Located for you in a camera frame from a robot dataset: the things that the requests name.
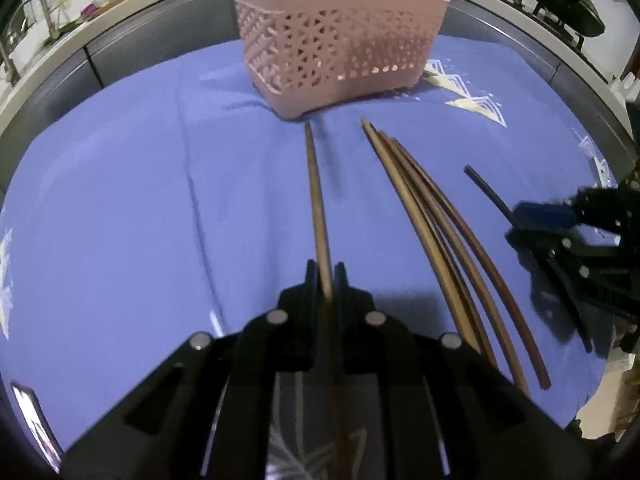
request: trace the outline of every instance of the screw head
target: screw head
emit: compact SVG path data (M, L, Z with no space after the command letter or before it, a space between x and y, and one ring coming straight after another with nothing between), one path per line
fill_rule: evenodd
M211 343L211 336L206 332L198 332L197 334L193 334L191 339L189 339L189 344L191 348L194 350L202 350L206 348Z
M287 322L289 314L280 308L274 308L267 313L267 322L272 325L281 325Z
M447 332L440 338L440 344L449 350L457 350L462 346L462 338L454 332Z
M379 310L372 310L371 312L367 312L367 315L364 317L364 321L369 326L384 325L386 315L384 312L380 312Z

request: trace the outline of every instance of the chopstick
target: chopstick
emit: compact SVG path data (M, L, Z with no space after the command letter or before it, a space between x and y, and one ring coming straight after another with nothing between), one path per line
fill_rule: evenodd
M449 272L451 273L453 280L456 283L458 295L465 305L466 314L472 320L474 332L476 333L476 337L478 338L478 341L480 343L481 354L489 361L489 363L497 368L498 363L495 359L494 349L492 348L489 337L486 333L486 330L484 329L484 325L482 324L482 319L480 317L478 309L476 308L474 299L471 296L468 286L466 286L466 281L462 276L462 273L460 272L460 268L458 267L456 260L453 257L452 250L455 253L456 258L462 263L463 270L465 271L466 275L469 276L469 280L471 281L478 297L482 298L482 301L487 301L485 295L488 294L488 301L492 302L493 300L488 293L488 290L486 290L486 287L484 287L484 290L482 290L484 282L482 281L481 277L479 277L479 273L477 269L475 269L475 265L466 252L466 248L460 241L460 238L456 235L438 203L428 193L428 190L424 189L424 184L420 182L420 179L418 178L417 173L415 173L415 170L410 167L402 152L398 150L398 147L393 144L386 133L382 130L379 130L378 133L383 141L383 144L392 153L392 156L396 162L396 167L398 167L400 173L402 174L402 177L404 178L404 181L407 183L409 189L411 190L414 199L418 203L418 207L422 211L423 217L429 224L431 224L431 229L433 230L438 245L442 250L442 254L444 260L447 263L447 267L449 268Z
M320 318L326 336L326 358L329 371L329 388L332 394L332 413L334 416L335 452L338 480L351 480L349 459L349 433L344 420L346 399L344 376L340 364L340 340L338 336L338 320L334 301L334 279L331 268L331 255L326 232L324 202L320 186L320 173L316 148L314 146L311 124L305 123L306 163L309 170L309 188L311 195L311 211L314 222L314 238L316 241L316 258L320 273L322 291L322 308Z
M518 304L516 303L514 297L511 295L511 291L507 284L504 282L500 272L495 267L493 261L484 250L484 247L471 230L469 225L462 218L460 213L456 210L453 204L449 201L449 199L444 195L440 187L433 181L433 179L420 167L420 164L411 156L411 154L398 142L394 140L394 144L398 146L398 148L405 155L407 160L411 163L411 165L415 168L415 170L420 174L421 180L424 184L430 189L431 193L438 200L440 206L444 209L445 213L451 218L451 221L455 225L456 229L462 234L466 244L471 248L472 253L476 256L476 259L480 262L481 267L484 269L484 272L489 277L489 281L494 286L495 290L498 292L498 296L500 296L500 300L504 303L511 320L513 321L520 338L522 339L522 343L524 345L527 354L529 355L529 359L531 360L531 364L536 373L536 377L538 378L538 384L543 390L548 390L551 387L551 379L549 378L549 373L546 370L546 365L544 360L542 359L542 355L540 354L540 349L536 343L536 340L533 338L533 334L527 325L527 321L524 319Z
M460 240L458 234L450 224L449 219L447 219L444 215L436 198L432 195L432 192L429 190L429 188L427 188L427 186L420 178L420 174L418 173L416 168L412 166L406 155L398 148L398 145L396 143L390 142L390 148L394 152L396 158L404 167L404 170L414 181L417 189L420 192L421 198L425 201L429 211L435 216L436 222L442 229L445 238L451 245L453 253L456 255L456 258L462 266L462 269L469 277L469 281L471 282L476 295L478 296L478 299L480 300L480 303L482 304L482 307L487 314L489 322L494 329L495 335L498 338L500 348L502 349L505 359L507 360L507 364L509 365L509 370L511 372L514 384L516 384L516 386L519 387L519 389L524 394L528 395L529 388L527 386L527 380L524 376L524 372L522 371L522 366L520 366L516 349L513 346L513 342L511 341L511 337L507 332L504 321L500 316L500 311L498 311L498 307L495 304L494 298L492 298L491 292L489 292L489 289L484 283L484 279L478 271L476 264L471 259L468 251L466 250L466 247L462 243L462 240Z
M512 226L515 227L518 225L518 219L516 218L516 215L513 214L513 211L509 209L509 206L507 206L498 194L487 184L484 178L478 175L476 170L467 164L465 166L465 174L473 181L474 184L476 184L476 186L480 188L487 198L494 203L498 211L504 215Z
M396 168L390 153L385 149L377 131L366 119L362 119L362 127L369 138L369 142L376 152L376 155L385 168L389 180L391 180L391 183L396 189L411 223L414 225L416 234L418 235L418 238L420 238L424 252L428 257L431 267L433 267L433 272L436 275L436 279L440 284L440 288L442 289L442 293L445 297L458 333L469 346L480 353L476 333L469 321L469 318L466 316L465 307L458 295L456 284L449 273L447 264L444 261L442 250L438 245L432 228L423 217L411 190L402 178L398 168Z

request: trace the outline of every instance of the blue tablecloth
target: blue tablecloth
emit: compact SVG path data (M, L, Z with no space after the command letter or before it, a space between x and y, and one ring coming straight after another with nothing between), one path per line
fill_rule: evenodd
M543 391L496 295L531 398L566 424L599 384L611 319L586 313L596 346L586 354L463 168L471 164L510 206L558 200L594 184L578 147L586 132L511 50L440 36L430 57L469 95L490 100L504 124L447 105L460 96L425 81L308 114L332 260L412 330L454 330L360 128L365 117L409 149L484 244L549 368L553 387ZM302 120L271 112L231 42L121 80L35 139L0 214L0 370L6 385L35 390L63 449L191 333L238 331L302 281L315 257L303 137Z

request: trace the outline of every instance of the white wall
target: white wall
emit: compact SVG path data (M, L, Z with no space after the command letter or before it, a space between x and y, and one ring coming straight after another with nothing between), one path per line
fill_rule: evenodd
M523 1L531 7L536 4L535 0ZM620 76L636 46L640 23L625 0L591 1L606 30L597 38L585 38L582 49L605 75Z

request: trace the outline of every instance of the pink plastic basket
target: pink plastic basket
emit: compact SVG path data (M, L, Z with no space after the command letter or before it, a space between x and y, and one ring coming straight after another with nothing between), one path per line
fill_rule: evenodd
M418 82L449 0L236 0L252 81L282 118Z

